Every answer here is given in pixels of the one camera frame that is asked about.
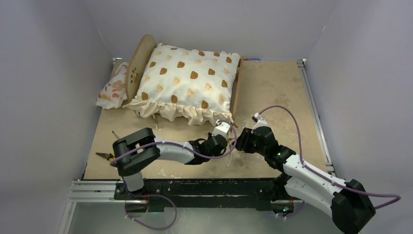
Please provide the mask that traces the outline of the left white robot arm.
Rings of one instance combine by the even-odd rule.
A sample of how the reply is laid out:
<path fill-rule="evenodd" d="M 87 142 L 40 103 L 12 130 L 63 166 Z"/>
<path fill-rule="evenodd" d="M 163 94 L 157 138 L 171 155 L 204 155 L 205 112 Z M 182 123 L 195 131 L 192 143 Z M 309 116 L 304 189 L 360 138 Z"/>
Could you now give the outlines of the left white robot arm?
<path fill-rule="evenodd" d="M 142 170 L 156 160 L 176 161 L 185 165 L 200 165 L 226 155 L 230 126 L 216 126 L 206 139 L 186 142 L 166 141 L 151 128 L 141 129 L 113 143 L 115 167 L 131 192 L 144 188 Z"/>

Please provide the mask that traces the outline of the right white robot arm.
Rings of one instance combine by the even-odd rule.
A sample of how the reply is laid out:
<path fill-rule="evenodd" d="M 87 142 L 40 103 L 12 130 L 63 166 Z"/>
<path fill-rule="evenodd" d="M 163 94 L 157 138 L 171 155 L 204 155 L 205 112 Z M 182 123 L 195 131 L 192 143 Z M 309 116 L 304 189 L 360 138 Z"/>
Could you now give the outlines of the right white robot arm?
<path fill-rule="evenodd" d="M 359 233 L 376 214 L 359 181 L 345 181 L 301 162 L 296 152 L 277 142 L 269 127 L 244 128 L 235 148 L 262 155 L 271 168 L 281 172 L 273 181 L 272 200 L 287 195 L 301 199 L 327 214 L 345 234 Z"/>

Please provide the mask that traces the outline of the floral print small pillow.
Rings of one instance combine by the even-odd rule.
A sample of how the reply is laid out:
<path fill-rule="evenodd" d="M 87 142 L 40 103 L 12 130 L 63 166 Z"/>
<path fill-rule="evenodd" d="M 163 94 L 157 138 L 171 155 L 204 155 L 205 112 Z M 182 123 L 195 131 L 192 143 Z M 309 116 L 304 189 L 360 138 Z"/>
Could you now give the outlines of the floral print small pillow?
<path fill-rule="evenodd" d="M 113 65 L 110 80 L 99 92 L 96 106 L 102 109 L 117 109 L 127 99 L 126 96 L 126 73 L 129 63 L 117 60 Z"/>

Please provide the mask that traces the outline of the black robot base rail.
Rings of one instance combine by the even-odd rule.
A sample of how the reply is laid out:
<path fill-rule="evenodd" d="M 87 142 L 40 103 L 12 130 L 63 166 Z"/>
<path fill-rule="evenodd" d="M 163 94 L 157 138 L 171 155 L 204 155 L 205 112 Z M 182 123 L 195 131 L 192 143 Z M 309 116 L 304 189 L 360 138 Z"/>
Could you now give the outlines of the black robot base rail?
<path fill-rule="evenodd" d="M 162 212 L 173 205 L 270 211 L 274 203 L 287 203 L 290 196 L 275 188 L 274 178 L 187 178 L 145 179 L 143 189 L 130 193 L 119 181 L 115 185 L 114 199 L 127 203 L 142 201 L 149 212 Z"/>

